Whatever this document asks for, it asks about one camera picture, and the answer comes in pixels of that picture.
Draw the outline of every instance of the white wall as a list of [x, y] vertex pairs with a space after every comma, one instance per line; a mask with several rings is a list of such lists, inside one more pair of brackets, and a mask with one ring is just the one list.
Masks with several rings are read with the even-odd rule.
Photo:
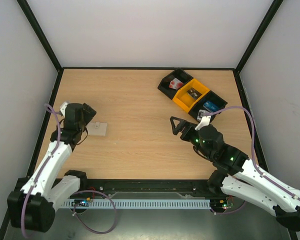
[[272, 0], [28, 0], [64, 67], [235, 68]]
[[241, 78], [270, 172], [300, 188], [300, 0], [283, 1]]
[[0, 227], [25, 177], [57, 71], [15, 0], [0, 0]]

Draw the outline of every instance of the cable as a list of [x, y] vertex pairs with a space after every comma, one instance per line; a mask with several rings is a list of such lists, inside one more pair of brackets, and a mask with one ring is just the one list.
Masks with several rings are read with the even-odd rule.
[[[40, 169], [38, 170], [38, 173], [37, 175], [35, 176], [34, 180], [33, 180], [33, 183], [36, 184], [39, 177], [40, 177], [40, 174], [42, 173], [42, 171], [44, 170], [45, 166], [47, 165], [47, 163], [49, 162], [51, 156], [56, 152], [56, 150], [58, 149], [59, 147], [59, 144], [60, 144], [60, 138], [61, 138], [61, 128], [60, 128], [60, 123], [59, 123], [59, 120], [58, 120], [58, 116], [57, 116], [57, 113], [55, 112], [54, 108], [49, 105], [49, 104], [45, 104], [44, 107], [46, 108], [46, 111], [48, 113], [51, 113], [53, 114], [54, 118], [55, 118], [55, 121], [57, 122], [57, 131], [58, 131], [58, 135], [57, 135], [57, 140], [56, 140], [56, 145], [54, 147], [54, 149], [51, 151], [51, 155], [48, 155], [47, 158], [45, 159], [45, 161], [43, 162], [42, 166], [40, 167]], [[34, 186], [31, 186], [28, 193], [26, 194], [25, 196], [25, 199], [24, 199], [24, 202], [23, 202], [23, 206], [22, 206], [22, 210], [21, 210], [21, 232], [22, 232], [22, 235], [24, 238], [28, 239], [30, 238], [32, 235], [28, 235], [26, 233], [26, 227], [25, 227], [25, 216], [26, 216], [26, 208], [27, 208], [27, 204], [28, 204], [28, 201], [29, 201], [29, 197], [30, 197], [30, 194], [31, 192], [33, 191], [34, 189]]]
[[254, 124], [254, 120], [250, 114], [250, 112], [245, 109], [244, 107], [242, 106], [229, 106], [229, 107], [226, 107], [226, 108], [223, 108], [223, 109], [220, 109], [218, 111], [215, 111], [215, 112], [207, 112], [205, 113], [204, 115], [205, 116], [213, 116], [213, 115], [216, 115], [216, 114], [219, 114], [219, 113], [222, 113], [224, 111], [227, 111], [227, 110], [230, 110], [230, 109], [241, 109], [243, 110], [249, 117], [250, 119], [250, 123], [251, 123], [251, 138], [252, 138], [252, 141], [251, 141], [251, 159], [252, 159], [252, 163], [253, 163], [253, 166], [255, 168], [255, 170], [265, 179], [267, 179], [270, 183], [272, 183], [273, 185], [275, 185], [276, 187], [278, 187], [279, 189], [281, 189], [282, 191], [284, 191], [285, 193], [289, 194], [291, 197], [293, 198], [296, 198], [300, 201], [300, 197], [296, 196], [295, 194], [293, 194], [292, 192], [290, 192], [289, 190], [286, 190], [284, 187], [280, 186], [278, 183], [276, 183], [275, 181], [273, 181], [271, 178], [269, 178], [268, 176], [264, 175], [264, 173], [259, 169], [258, 165], [257, 165], [257, 162], [256, 162], [256, 158], [255, 158], [255, 153], [254, 153], [254, 146], [255, 146], [255, 124]]
[[88, 137], [88, 129], [86, 127], [84, 128], [84, 131], [86, 132], [85, 138], [81, 142], [77, 143], [76, 145], [82, 144], [84, 140], [86, 140], [86, 138]]
[[233, 204], [235, 204], [235, 202], [234, 202], [234, 197], [233, 197], [233, 196], [229, 195], [228, 200], [231, 200], [231, 202], [232, 202]]
[[[93, 186], [88, 187], [88, 189], [96, 191], [96, 189]], [[94, 199], [95, 199], [95, 193], [93, 192], [92, 193], [92, 200], [94, 200]]]
[[60, 122], [59, 122], [60, 126], [61, 126], [61, 123], [62, 123], [64, 120], [65, 120], [64, 118], [62, 118], [62, 119], [60, 120]]
[[211, 208], [211, 212], [213, 212], [214, 215], [228, 215], [228, 214], [234, 214], [234, 213], [236, 213], [236, 212], [239, 212], [241, 209], [243, 209], [244, 206], [245, 206], [246, 204], [247, 204], [247, 202], [244, 201], [240, 207], [238, 207], [236, 210], [233, 210], [233, 211], [227, 211], [227, 212], [215, 212], [215, 211]]
[[101, 196], [105, 197], [106, 199], [108, 199], [111, 203], [111, 205], [113, 206], [113, 210], [114, 210], [114, 221], [112, 226], [107, 230], [107, 231], [96, 231], [93, 230], [92, 228], [88, 227], [78, 216], [77, 212], [76, 212], [76, 207], [78, 206], [78, 204], [74, 205], [73, 207], [73, 216], [75, 216], [76, 219], [78, 219], [78, 221], [80, 223], [82, 223], [82, 225], [84, 226], [85, 229], [87, 229], [88, 231], [94, 233], [94, 234], [107, 234], [110, 233], [113, 229], [115, 229], [115, 227], [118, 224], [118, 211], [116, 208], [116, 205], [114, 203], [114, 201], [112, 201], [112, 199], [110, 197], [108, 197], [106, 194], [104, 194], [103, 192], [100, 191], [95, 191], [95, 190], [83, 190], [83, 191], [77, 191], [72, 195], [76, 195], [76, 194], [83, 194], [83, 193], [95, 193], [95, 194], [100, 194]]
[[196, 146], [193, 146], [193, 151], [198, 154], [200, 157], [202, 157], [203, 159], [207, 160], [199, 151], [198, 148]]

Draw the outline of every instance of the metal base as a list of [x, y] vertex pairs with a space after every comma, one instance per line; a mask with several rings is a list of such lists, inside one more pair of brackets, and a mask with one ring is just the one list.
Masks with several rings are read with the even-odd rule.
[[[136, 198], [138, 193], [120, 193], [114, 199]], [[167, 193], [167, 199], [182, 199]], [[140, 199], [149, 199], [143, 194]], [[242, 202], [235, 201], [239, 207]], [[87, 231], [70, 209], [59, 209], [54, 224], [46, 233], [35, 233], [32, 240], [289, 240], [286, 228], [262, 209], [247, 204], [230, 215], [215, 216], [204, 209], [119, 209], [119, 223], [110, 233], [96, 235]], [[112, 209], [88, 209], [81, 219], [97, 231], [104, 231], [114, 220]], [[23, 240], [19, 228], [8, 227], [5, 240]]]

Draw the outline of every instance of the white cable tray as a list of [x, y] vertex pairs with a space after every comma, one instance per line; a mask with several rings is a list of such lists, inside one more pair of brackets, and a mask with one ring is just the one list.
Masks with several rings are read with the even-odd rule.
[[[210, 200], [182, 199], [182, 200], [161, 200], [161, 199], [113, 199], [117, 209], [210, 209]], [[74, 199], [68, 199], [60, 207], [61, 209], [72, 208], [75, 205]], [[76, 209], [113, 209], [108, 199], [94, 199], [93, 202], [83, 203]]]

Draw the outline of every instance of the black frame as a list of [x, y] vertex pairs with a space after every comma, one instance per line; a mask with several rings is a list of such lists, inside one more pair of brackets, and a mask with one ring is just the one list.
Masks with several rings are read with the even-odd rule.
[[[53, 49], [51, 48], [42, 28], [40, 27], [34, 13], [32, 12], [27, 0], [17, 0], [19, 3], [19, 6], [21, 7], [22, 11], [24, 12], [24, 15], [28, 19], [30, 25], [32, 26], [34, 32], [36, 33], [38, 39], [40, 40], [42, 46], [44, 47], [47, 55], [49, 56], [51, 62], [53, 63], [55, 69], [57, 70], [58, 74], [55, 80], [55, 84], [51, 93], [51, 97], [49, 100], [49, 104], [53, 106], [59, 85], [62, 79], [62, 75], [64, 72], [64, 69], [112, 69], [112, 70], [174, 70], [176, 67], [62, 67], [59, 63]], [[249, 57], [251, 56], [252, 52], [254, 51], [255, 47], [257, 46], [259, 40], [261, 39], [262, 35], [266, 31], [268, 25], [270, 24], [271, 20], [275, 16], [276, 12], [278, 11], [280, 5], [282, 4], [283, 0], [273, 0], [271, 6], [269, 7], [266, 15], [264, 16], [261, 24], [259, 25], [256, 33], [254, 34], [251, 42], [249, 43], [247, 49], [245, 50], [241, 60], [239, 61], [236, 68], [204, 68], [204, 67], [184, 67], [182, 69], [184, 70], [219, 70], [219, 71], [232, 71], [234, 75], [234, 79], [236, 82], [236, 86], [239, 92], [239, 96], [241, 99], [242, 106], [246, 108], [250, 112], [250, 107], [248, 103], [248, 99], [245, 93], [245, 90], [243, 88], [243, 83], [240, 78], [240, 72], [242, 71], [243, 67], [247, 63]], [[251, 134], [252, 126], [250, 124], [249, 118], [247, 115], [245, 115], [247, 125]], [[26, 178], [20, 178], [17, 182], [16, 188], [20, 187], [20, 183], [27, 180], [33, 173], [36, 167], [36, 163], [38, 160], [39, 152], [43, 143], [43, 139], [47, 130], [48, 122], [50, 119], [50, 113], [46, 112], [44, 115], [43, 123], [39, 132], [39, 136], [35, 145], [35, 149], [31, 158], [31, 162], [26, 174]], [[255, 134], [255, 144], [254, 144], [255, 153], [258, 159], [259, 165], [268, 171], [267, 163], [265, 160], [265, 156], [262, 151], [262, 147], [260, 144], [260, 140], [258, 137], [258, 134]], [[176, 184], [180, 186], [177, 190], [171, 190], [168, 192], [179, 192], [179, 193], [187, 193], [191, 194], [193, 196], [198, 197], [208, 197], [210, 199], [214, 199], [215, 197], [213, 195], [209, 195], [208, 192], [205, 192], [205, 190], [198, 191], [197, 189], [200, 189], [200, 186], [206, 186], [207, 180], [120, 180], [120, 179], [90, 179], [91, 185], [93, 186], [116, 186], [115, 188], [119, 189], [125, 189], [127, 192], [130, 191], [136, 191], [137, 189], [140, 189], [142, 187], [146, 188], [147, 186], [151, 189], [154, 189], [155, 192], [158, 192], [158, 188], [156, 186], [163, 185], [164, 187], [161, 187], [161, 189], [167, 191], [171, 190]], [[105, 188], [107, 193], [113, 194], [112, 187]], [[9, 224], [9, 215], [8, 211], [6, 212], [4, 216], [4, 220], [2, 223], [2, 226], [0, 228], [0, 240], [3, 240], [7, 231], [7, 227]], [[290, 234], [290, 238], [292, 240], [298, 240], [297, 234], [294, 231], [288, 231]]]

